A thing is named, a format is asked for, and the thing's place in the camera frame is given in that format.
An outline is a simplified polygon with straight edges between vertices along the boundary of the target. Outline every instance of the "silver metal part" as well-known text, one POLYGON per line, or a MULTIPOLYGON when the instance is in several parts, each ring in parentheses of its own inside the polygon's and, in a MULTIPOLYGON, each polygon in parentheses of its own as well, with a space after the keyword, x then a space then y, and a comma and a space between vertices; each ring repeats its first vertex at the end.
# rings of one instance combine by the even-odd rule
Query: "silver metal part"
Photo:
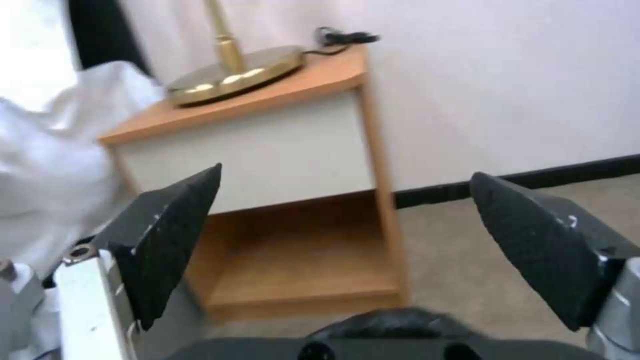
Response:
POLYGON ((11 282, 14 281, 16 277, 18 277, 18 273, 15 271, 13 261, 9 259, 0 260, 0 279, 11 282))
POLYGON ((62 262, 67 266, 81 263, 85 260, 96 258, 98 251, 91 244, 82 244, 72 247, 62 258, 62 262))
POLYGON ((608 359, 640 359, 640 258, 627 260, 587 336, 587 346, 608 359))
POLYGON ((31 317, 36 306, 44 299, 44 289, 35 271, 25 264, 14 264, 16 279, 11 282, 15 298, 12 313, 12 349, 29 346, 31 340, 31 317))
POLYGON ((120 313, 126 312, 116 304, 116 292, 122 282, 114 287, 112 282, 118 281, 108 275, 108 268, 115 266, 111 254, 100 251, 100 257, 72 265, 60 266, 54 274, 60 300, 63 358, 135 360, 128 338, 134 330, 131 323, 124 324, 133 321, 123 320, 120 313))

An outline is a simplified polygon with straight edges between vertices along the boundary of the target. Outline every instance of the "bolt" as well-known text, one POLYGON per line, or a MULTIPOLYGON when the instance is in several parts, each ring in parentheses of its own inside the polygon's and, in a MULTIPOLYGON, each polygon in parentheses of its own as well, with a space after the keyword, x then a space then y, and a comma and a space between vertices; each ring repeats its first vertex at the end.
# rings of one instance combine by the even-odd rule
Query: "bolt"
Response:
POLYGON ((65 256, 62 258, 62 262, 67 266, 82 263, 84 260, 89 260, 98 256, 97 250, 91 244, 82 244, 72 247, 65 256))
POLYGON ((9 259, 0 260, 0 279, 14 281, 17 277, 18 273, 15 271, 13 261, 9 259))

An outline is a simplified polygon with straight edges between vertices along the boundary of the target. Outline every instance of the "white drawer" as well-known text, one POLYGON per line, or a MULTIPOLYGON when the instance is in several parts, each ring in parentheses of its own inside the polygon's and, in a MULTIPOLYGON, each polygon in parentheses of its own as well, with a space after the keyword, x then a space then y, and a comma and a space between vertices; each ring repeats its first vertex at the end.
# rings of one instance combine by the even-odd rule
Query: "white drawer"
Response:
POLYGON ((116 145, 141 191, 222 163, 210 213, 374 188, 355 96, 344 93, 116 145))

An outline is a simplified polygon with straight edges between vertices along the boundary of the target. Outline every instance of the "screw hole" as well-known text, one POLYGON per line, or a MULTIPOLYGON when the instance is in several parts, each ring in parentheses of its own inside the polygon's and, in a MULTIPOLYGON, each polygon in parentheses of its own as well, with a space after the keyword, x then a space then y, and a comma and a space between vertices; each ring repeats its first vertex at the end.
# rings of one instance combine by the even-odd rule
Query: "screw hole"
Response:
POLYGON ((78 258, 79 256, 85 255, 87 252, 89 252, 89 249, 87 249, 86 247, 78 247, 77 249, 71 251, 71 256, 73 256, 74 258, 78 258))
POLYGON ((468 345, 453 343, 444 348, 445 360, 482 360, 482 358, 468 345))

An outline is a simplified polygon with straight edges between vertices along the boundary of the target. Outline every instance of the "beige carpet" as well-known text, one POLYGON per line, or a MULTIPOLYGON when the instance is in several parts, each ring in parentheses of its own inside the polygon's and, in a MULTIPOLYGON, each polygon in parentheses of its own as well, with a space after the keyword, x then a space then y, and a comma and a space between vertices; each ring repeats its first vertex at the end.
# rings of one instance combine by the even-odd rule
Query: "beige carpet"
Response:
MULTIPOLYGON (((640 175, 544 191, 574 200, 630 240, 640 240, 640 175)), ((502 256, 470 199, 403 209, 399 216, 413 305, 454 314, 500 338, 583 344, 584 331, 566 330, 502 256)), ((207 335, 304 336, 346 316, 211 324, 207 335)))

